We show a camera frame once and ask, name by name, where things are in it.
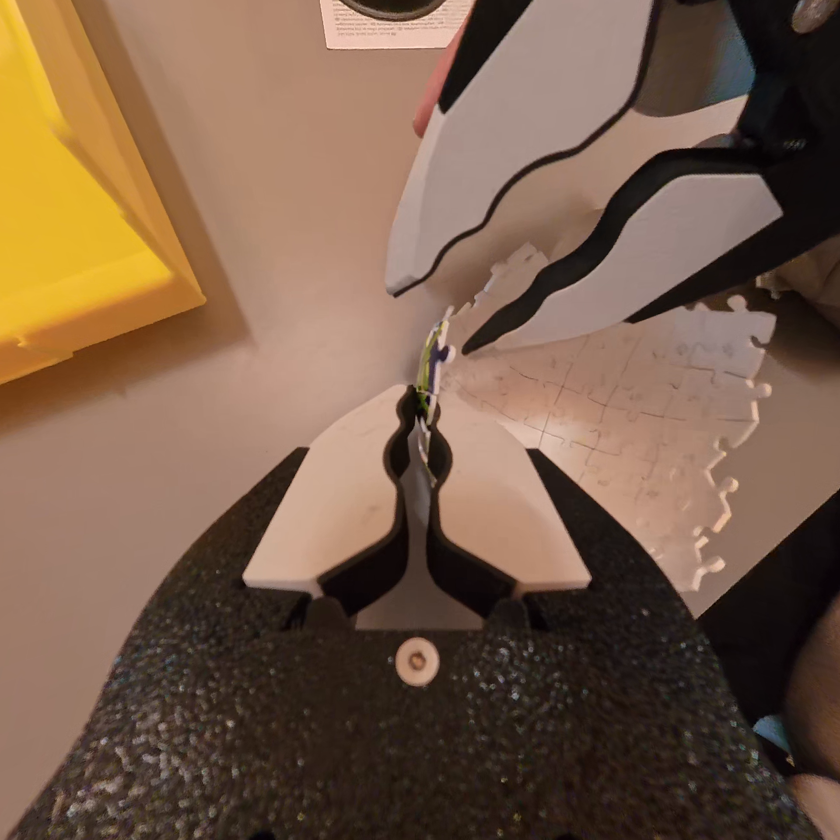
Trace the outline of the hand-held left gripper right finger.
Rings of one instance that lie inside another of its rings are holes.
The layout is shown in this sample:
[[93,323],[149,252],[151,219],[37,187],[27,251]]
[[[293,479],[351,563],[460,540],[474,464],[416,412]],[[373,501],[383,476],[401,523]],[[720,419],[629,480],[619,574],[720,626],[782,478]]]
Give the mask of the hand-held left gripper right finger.
[[589,586],[529,451],[506,427],[443,395],[430,436],[426,556],[443,593],[489,617],[506,600]]

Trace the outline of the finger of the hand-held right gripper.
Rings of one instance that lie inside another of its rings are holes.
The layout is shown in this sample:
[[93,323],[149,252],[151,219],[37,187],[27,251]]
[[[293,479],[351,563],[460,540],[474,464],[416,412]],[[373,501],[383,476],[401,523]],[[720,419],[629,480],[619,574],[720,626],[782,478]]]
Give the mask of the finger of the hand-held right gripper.
[[516,181],[630,109],[657,23],[654,1],[474,3],[396,209],[389,294],[424,283]]
[[546,343],[641,312],[782,217],[754,150],[667,150],[617,190],[589,237],[463,344]]

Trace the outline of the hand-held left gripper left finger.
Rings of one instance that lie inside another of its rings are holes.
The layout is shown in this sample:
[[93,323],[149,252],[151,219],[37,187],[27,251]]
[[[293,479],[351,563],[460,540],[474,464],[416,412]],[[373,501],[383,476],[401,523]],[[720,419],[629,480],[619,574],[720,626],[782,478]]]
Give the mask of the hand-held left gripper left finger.
[[394,385],[315,438],[248,562],[247,587],[329,597],[347,615],[396,587],[416,409],[414,386]]

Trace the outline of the partly built puzzle ball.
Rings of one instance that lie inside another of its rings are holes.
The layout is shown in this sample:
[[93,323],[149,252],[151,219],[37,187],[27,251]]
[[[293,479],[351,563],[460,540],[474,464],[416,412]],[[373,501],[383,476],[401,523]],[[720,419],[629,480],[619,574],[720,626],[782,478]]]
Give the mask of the partly built puzzle ball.
[[734,478],[712,471],[760,423],[758,381],[775,315],[740,295],[639,323],[513,350],[487,347],[443,372],[441,395],[488,413],[560,467],[653,557],[698,592],[732,513]]

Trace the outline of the curved jigsaw puzzle piece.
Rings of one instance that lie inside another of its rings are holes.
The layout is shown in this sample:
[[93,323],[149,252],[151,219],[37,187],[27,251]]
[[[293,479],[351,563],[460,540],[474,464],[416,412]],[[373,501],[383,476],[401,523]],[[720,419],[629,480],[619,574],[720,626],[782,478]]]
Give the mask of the curved jigsaw puzzle piece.
[[455,308],[450,306],[444,316],[430,329],[418,366],[415,382],[416,418],[419,425],[418,450],[425,467],[429,486],[437,479],[430,464],[432,430],[438,409],[438,395],[442,369],[455,359],[456,349],[448,343],[448,330]]

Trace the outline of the person's right forearm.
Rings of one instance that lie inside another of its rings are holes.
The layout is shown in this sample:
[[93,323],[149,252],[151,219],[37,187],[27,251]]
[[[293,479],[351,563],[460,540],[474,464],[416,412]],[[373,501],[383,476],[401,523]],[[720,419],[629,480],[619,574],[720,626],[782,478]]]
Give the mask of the person's right forearm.
[[839,308],[839,257],[818,255],[815,251],[764,272],[755,279],[756,288],[776,298],[794,291],[814,307]]

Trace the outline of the black round ball stand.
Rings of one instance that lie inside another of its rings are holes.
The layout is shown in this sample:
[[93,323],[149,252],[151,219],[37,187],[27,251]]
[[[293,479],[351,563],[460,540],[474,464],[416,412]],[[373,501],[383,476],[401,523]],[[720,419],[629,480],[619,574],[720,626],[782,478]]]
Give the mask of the black round ball stand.
[[374,20],[402,23],[424,18],[444,1],[342,1],[347,8]]

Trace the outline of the person's right hand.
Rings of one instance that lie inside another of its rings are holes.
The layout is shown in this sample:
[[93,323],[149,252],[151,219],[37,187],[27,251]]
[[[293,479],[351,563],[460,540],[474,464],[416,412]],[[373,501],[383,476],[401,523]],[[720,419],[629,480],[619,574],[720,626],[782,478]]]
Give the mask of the person's right hand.
[[440,92],[445,84],[449,69],[452,67],[458,44],[452,43],[443,51],[432,74],[427,80],[422,97],[416,107],[413,117],[413,131],[417,138],[422,139],[438,102]]

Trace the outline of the white instruction sheet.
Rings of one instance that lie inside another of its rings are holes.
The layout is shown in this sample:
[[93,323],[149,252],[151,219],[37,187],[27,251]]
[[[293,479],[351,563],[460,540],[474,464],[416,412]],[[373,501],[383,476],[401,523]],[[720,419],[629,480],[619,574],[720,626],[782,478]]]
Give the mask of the white instruction sheet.
[[473,3],[446,1],[413,20],[368,17],[345,2],[321,1],[325,45],[331,50],[442,49],[465,21]]

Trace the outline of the yellow plastic bin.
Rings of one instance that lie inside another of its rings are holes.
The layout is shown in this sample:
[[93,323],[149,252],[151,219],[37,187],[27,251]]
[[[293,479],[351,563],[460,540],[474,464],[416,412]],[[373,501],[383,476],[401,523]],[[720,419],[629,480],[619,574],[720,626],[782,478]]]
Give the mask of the yellow plastic bin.
[[1,2],[1,383],[206,298],[72,2]]

